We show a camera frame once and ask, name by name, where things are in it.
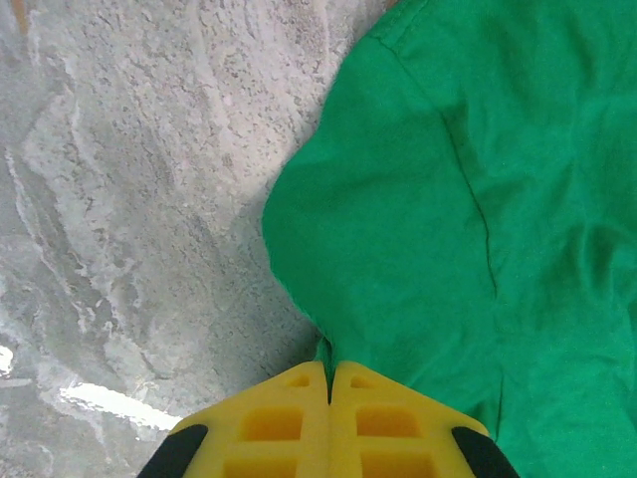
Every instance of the fabric seam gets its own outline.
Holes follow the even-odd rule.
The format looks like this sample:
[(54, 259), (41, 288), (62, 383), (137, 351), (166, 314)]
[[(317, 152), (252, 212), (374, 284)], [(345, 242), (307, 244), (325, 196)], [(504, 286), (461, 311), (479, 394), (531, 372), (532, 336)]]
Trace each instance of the fabric seam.
[(475, 191), (474, 191), (474, 189), (473, 189), (473, 187), (472, 187), (472, 185), (471, 185), (471, 183), (469, 181), (469, 177), (467, 176), (467, 172), (466, 172), (466, 170), (465, 170), (465, 168), (464, 168), (464, 166), (462, 164), (462, 160), (460, 159), (460, 154), (458, 153), (458, 146), (456, 144), (456, 141), (453, 138), (453, 135), (451, 134), (451, 130), (449, 129), (449, 122), (448, 122), (447, 118), (445, 117), (445, 115), (431, 101), (431, 98), (429, 97), (429, 95), (427, 95), (427, 92), (425, 92), (425, 90), (420, 86), (420, 84), (413, 77), (411, 72), (405, 67), (405, 65), (403, 64), (402, 60), (400, 59), (398, 54), (394, 51), (394, 49), (392, 49), (389, 46), (387, 46), (379, 38), (375, 38), (375, 40), (378, 42), (378, 44), (382, 48), (386, 49), (387, 51), (389, 51), (389, 53), (391, 53), (391, 55), (394, 57), (394, 59), (396, 60), (396, 62), (398, 63), (398, 65), (400, 66), (402, 71), (405, 73), (405, 75), (407, 75), (409, 80), (416, 86), (416, 88), (418, 88), (420, 93), (432, 105), (432, 107), (436, 111), (436, 114), (440, 117), (440, 119), (442, 120), (443, 125), (445, 126), (445, 131), (447, 132), (447, 135), (449, 136), (449, 140), (451, 141), (451, 144), (453, 146), (454, 156), (456, 157), (456, 161), (458, 163), (458, 167), (460, 168), (460, 171), (461, 171), (461, 173), (463, 175), (463, 179), (465, 181), (465, 184), (467, 185), (467, 188), (469, 189), (469, 193), (471, 194), (471, 197), (472, 197), (472, 200), (474, 202), (474, 205), (476, 206), (476, 209), (478, 210), (478, 213), (480, 214), (480, 217), (482, 219), (482, 222), (483, 222), (483, 225), (484, 225), (484, 228), (485, 228), (485, 235), (486, 235), (485, 248), (486, 248), (486, 254), (487, 254), (487, 269), (489, 270), (489, 276), (490, 276), (492, 287), (493, 287), (494, 299), (496, 299), (498, 297), (498, 283), (496, 281), (496, 275), (494, 273), (493, 265), (492, 265), (491, 231), (489, 229), (489, 224), (487, 223), (487, 217), (485, 215), (485, 212), (484, 212), (482, 206), (480, 205), (480, 202), (478, 201), (478, 197), (476, 196), (476, 193), (475, 193)]
[(402, 32), (402, 34), (396, 40), (396, 44), (395, 44), (396, 48), (401, 48), (402, 46), (404, 46), (404, 44), (407, 42), (407, 37), (409, 35), (411, 35), (413, 33), (413, 31), (416, 29), (416, 26), (419, 25), (419, 23), (420, 23), (419, 22), (419, 18), (421, 17), (421, 15), (423, 13), (423, 10), (425, 8), (427, 8), (430, 3), (431, 3), (431, 0), (423, 0), (422, 5), (420, 6), (420, 8), (418, 8), (418, 10), (416, 10), (416, 13), (414, 14), (413, 18), (411, 19), (411, 22), (409, 22), (409, 24), (405, 27), (404, 32)]
[[(382, 25), (380, 28), (378, 28), (378, 31), (374, 31), (374, 29), (372, 29), (371, 32), (369, 32), (369, 36), (371, 36), (372, 38), (376, 38), (377, 40), (380, 40), (384, 43), (387, 40), (387, 37), (391, 34), (391, 31), (394, 29), (394, 27), (396, 27), (396, 24), (406, 16), (408, 9), (411, 6), (410, 3), (413, 1), (416, 0), (399, 1), (399, 3), (396, 4), (392, 9), (387, 10), (385, 12), (385, 15), (392, 15), (393, 18), (386, 25)], [(403, 38), (410, 34), (415, 28), (414, 24), (417, 23), (416, 18), (420, 16), (421, 12), (431, 2), (431, 0), (419, 1), (422, 2), (422, 5), (417, 7), (415, 13), (413, 13), (412, 15), (411, 20), (409, 20), (407, 24), (402, 28), (402, 31), (397, 34), (397, 38), (396, 40), (391, 42), (392, 44), (399, 45), (401, 42), (403, 42)]]

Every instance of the green cloth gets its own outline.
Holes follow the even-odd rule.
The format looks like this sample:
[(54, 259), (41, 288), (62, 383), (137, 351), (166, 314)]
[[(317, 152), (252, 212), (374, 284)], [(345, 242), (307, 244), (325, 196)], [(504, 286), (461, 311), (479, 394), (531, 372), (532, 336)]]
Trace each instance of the green cloth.
[(523, 477), (637, 477), (637, 2), (403, 0), (265, 208), (355, 360), (487, 425)]

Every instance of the marble surface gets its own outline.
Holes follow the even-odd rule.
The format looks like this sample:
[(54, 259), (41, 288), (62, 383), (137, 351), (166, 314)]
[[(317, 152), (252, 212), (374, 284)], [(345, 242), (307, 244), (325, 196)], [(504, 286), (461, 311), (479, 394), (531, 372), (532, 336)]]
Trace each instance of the marble surface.
[(0, 476), (134, 476), (308, 358), (260, 215), (382, 0), (0, 0)]

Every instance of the black rubber tip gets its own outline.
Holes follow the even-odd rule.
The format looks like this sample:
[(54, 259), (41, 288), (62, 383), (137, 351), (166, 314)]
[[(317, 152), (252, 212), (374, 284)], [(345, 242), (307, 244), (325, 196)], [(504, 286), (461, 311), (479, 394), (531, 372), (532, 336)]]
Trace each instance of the black rubber tip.
[(192, 425), (168, 436), (137, 478), (183, 478), (207, 433), (207, 426)]
[(464, 426), (451, 432), (476, 478), (520, 478), (491, 438)]

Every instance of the yellow plastic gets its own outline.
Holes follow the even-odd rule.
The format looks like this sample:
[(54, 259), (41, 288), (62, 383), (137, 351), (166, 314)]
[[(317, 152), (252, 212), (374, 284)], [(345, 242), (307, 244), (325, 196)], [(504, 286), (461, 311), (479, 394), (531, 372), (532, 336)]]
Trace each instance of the yellow plastic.
[(182, 420), (209, 429), (184, 478), (473, 478), (451, 434), (485, 427), (352, 362), (331, 404), (307, 362)]

